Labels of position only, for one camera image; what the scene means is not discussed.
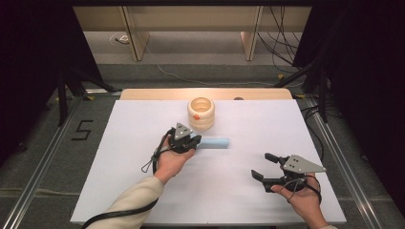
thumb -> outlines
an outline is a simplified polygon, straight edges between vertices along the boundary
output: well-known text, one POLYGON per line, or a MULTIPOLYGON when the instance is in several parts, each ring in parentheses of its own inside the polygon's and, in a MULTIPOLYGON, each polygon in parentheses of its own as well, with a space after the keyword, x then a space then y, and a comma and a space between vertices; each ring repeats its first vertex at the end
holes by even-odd
POLYGON ((278 185, 278 184, 274 184, 273 186, 271 186, 270 189, 274 193, 277 193, 277 194, 283 196, 284 198, 291 197, 291 195, 292 195, 292 192, 290 192, 288 189, 286 189, 285 187, 278 185))

person's left hand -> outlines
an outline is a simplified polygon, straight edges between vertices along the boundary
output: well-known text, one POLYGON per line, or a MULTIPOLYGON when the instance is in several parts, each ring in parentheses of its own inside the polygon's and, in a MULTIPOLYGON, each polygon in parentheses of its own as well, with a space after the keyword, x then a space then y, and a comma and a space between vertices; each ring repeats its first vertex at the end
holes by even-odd
MULTIPOLYGON (((164 140, 163 146, 169 145, 169 137, 170 136, 164 140)), ((191 149, 183 154, 178 154, 174 151, 163 152, 160 155, 158 161, 158 170, 155 172, 154 176, 157 177, 163 184, 166 184, 171 177, 174 177, 181 171, 184 163, 191 158, 195 152, 195 149, 191 149)))

table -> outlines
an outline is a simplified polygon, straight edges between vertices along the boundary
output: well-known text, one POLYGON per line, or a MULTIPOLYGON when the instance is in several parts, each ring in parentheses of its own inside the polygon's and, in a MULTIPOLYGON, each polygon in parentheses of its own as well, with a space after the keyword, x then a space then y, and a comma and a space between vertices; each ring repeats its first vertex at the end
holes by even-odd
MULTIPOLYGON (((140 167, 148 162, 171 125, 187 122, 189 98, 201 95, 216 104, 215 124, 201 133, 202 137, 228 137, 229 147, 198 150, 181 173, 166 184, 145 225, 303 222, 285 199, 266 193, 250 174, 254 169, 265 177, 283 175, 278 165, 265 160, 264 153, 296 154, 321 164, 300 110, 286 89, 124 91, 112 111, 71 221, 83 223, 100 214, 137 180, 151 176, 151 171, 144 174, 140 167), (233 100, 235 97, 245 100, 233 100)), ((317 176, 322 185, 325 218, 331 223, 344 223, 346 219, 327 175, 317 176)))

person's right hand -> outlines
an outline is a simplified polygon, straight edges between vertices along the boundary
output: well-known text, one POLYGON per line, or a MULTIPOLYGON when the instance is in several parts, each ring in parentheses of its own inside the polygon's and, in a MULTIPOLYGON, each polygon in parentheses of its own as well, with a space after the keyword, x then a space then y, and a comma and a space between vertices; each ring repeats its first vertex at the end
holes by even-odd
MULTIPOLYGON (((313 178, 315 174, 308 173, 307 175, 312 176, 307 179, 308 185, 319 190, 319 184, 315 178, 313 178)), ((271 186, 271 190, 286 198, 294 211, 308 224, 309 228, 315 229, 328 226, 328 223, 322 215, 321 207, 319 206, 319 198, 311 189, 306 187, 293 194, 281 185, 273 185, 271 186)))

black tape marking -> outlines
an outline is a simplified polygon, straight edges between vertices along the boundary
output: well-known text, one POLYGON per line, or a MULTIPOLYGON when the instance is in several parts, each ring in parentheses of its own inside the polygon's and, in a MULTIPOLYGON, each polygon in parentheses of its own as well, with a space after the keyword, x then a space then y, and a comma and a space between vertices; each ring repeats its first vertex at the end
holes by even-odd
POLYGON ((72 141, 78 141, 78 140, 87 140, 87 137, 89 137, 89 134, 91 132, 91 130, 81 130, 81 124, 83 124, 83 122, 93 122, 93 120, 81 120, 80 123, 78 124, 78 127, 76 129, 77 133, 86 133, 85 137, 82 138, 72 138, 72 141))

